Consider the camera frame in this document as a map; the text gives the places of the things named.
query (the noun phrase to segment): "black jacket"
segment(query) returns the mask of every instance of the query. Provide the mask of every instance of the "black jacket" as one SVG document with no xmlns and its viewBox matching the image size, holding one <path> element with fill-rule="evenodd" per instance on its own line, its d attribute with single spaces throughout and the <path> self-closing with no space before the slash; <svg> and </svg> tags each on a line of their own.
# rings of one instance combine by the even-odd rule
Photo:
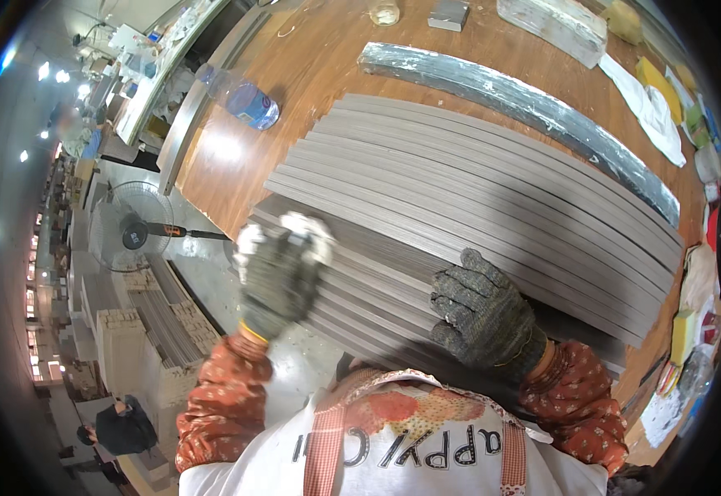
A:
<svg viewBox="0 0 721 496">
<path fill-rule="evenodd" d="M 157 443 L 157 433 L 146 413 L 135 408 L 121 416 L 111 406 L 96 414 L 98 442 L 115 456 L 142 453 Z"/>
</svg>

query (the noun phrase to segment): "checkered apron strap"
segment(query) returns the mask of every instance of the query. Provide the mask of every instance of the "checkered apron strap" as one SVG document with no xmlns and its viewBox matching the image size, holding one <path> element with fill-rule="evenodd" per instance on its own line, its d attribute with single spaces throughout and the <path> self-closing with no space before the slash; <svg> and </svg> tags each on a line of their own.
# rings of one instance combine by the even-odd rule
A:
<svg viewBox="0 0 721 496">
<path fill-rule="evenodd" d="M 523 423 L 487 396 L 455 387 L 446 389 L 485 403 L 501 416 L 501 420 L 504 422 L 501 496 L 523 496 L 525 494 L 525 426 Z"/>
<path fill-rule="evenodd" d="M 382 374 L 371 368 L 355 371 L 317 405 L 306 452 L 304 496 L 329 496 L 333 491 L 344 441 L 347 397 Z"/>
<path fill-rule="evenodd" d="M 525 429 L 504 422 L 504 449 L 501 460 L 501 496 L 525 494 Z"/>
</svg>

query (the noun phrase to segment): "bottle cap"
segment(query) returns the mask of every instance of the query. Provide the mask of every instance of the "bottle cap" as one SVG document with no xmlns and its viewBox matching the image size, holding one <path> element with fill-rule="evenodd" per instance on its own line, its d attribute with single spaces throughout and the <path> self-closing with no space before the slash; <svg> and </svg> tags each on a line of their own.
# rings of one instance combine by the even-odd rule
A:
<svg viewBox="0 0 721 496">
<path fill-rule="evenodd" d="M 201 83 L 206 83 L 209 77 L 211 76 L 212 72 L 215 71 L 215 68 L 209 64 L 206 63 L 202 65 L 198 71 L 196 72 L 196 79 L 200 81 Z"/>
</svg>

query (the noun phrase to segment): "glass jar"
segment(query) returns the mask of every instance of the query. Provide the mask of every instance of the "glass jar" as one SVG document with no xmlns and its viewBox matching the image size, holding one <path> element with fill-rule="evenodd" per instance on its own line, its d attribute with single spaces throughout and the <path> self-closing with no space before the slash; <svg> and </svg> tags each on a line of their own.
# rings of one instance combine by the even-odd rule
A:
<svg viewBox="0 0 721 496">
<path fill-rule="evenodd" d="M 395 25 L 399 22 L 399 5 L 396 0 L 367 0 L 368 15 L 379 26 Z"/>
</svg>

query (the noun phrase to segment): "plastic water bottle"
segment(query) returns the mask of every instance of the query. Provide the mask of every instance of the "plastic water bottle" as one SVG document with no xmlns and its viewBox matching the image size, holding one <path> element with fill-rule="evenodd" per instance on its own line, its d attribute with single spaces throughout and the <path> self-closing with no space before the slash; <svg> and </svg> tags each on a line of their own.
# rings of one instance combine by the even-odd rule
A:
<svg viewBox="0 0 721 496">
<path fill-rule="evenodd" d="M 240 75 L 204 64 L 196 78 L 218 105 L 250 127 L 264 131 L 278 120 L 278 104 Z"/>
</svg>

